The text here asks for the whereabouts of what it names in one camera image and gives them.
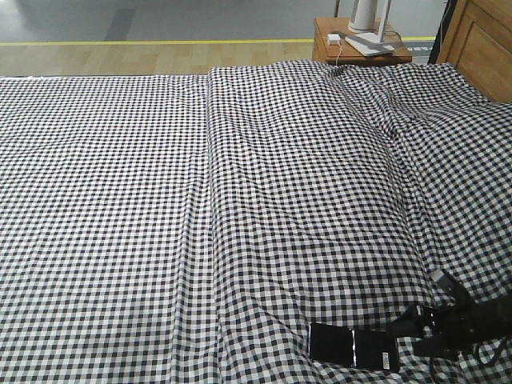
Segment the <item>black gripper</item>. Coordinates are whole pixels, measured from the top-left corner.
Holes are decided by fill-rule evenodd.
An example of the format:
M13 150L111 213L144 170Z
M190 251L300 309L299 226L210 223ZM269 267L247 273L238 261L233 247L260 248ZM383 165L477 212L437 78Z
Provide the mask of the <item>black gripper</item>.
M470 354L475 344L475 320L464 311L451 307L426 310L426 325L432 335L414 343L414 353L422 357L458 357ZM410 306L404 314L386 326L393 337L421 336L421 307Z

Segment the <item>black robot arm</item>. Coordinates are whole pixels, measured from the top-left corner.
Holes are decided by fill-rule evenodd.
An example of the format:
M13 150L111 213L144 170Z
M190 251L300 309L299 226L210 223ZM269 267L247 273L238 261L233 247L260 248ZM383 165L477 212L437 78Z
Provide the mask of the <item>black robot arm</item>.
M418 356L455 360L475 344L511 336L511 296L438 308L411 306L386 332L418 338L413 344Z

